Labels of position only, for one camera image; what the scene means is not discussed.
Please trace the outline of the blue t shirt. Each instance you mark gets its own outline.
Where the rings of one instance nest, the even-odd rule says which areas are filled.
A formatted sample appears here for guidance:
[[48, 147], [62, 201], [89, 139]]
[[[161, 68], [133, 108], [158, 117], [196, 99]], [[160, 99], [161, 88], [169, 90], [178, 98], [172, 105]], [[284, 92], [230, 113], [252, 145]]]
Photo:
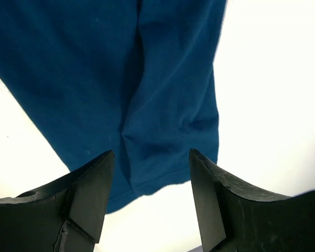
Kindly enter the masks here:
[[217, 161], [225, 1], [0, 1], [0, 78], [71, 171], [115, 154], [108, 213]]

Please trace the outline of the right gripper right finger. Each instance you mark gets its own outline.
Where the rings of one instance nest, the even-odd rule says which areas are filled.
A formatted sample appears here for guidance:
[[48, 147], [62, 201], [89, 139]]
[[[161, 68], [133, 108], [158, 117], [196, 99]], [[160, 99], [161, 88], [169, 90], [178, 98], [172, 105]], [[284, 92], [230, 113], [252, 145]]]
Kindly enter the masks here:
[[196, 149], [189, 163], [203, 251], [315, 251], [315, 190], [256, 187]]

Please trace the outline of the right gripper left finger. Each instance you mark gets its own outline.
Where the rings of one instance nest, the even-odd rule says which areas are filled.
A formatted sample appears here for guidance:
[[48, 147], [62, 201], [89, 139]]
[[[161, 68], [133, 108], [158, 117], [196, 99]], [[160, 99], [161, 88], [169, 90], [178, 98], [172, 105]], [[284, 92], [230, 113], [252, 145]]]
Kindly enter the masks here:
[[111, 190], [114, 153], [12, 198], [0, 198], [0, 251], [93, 251]]

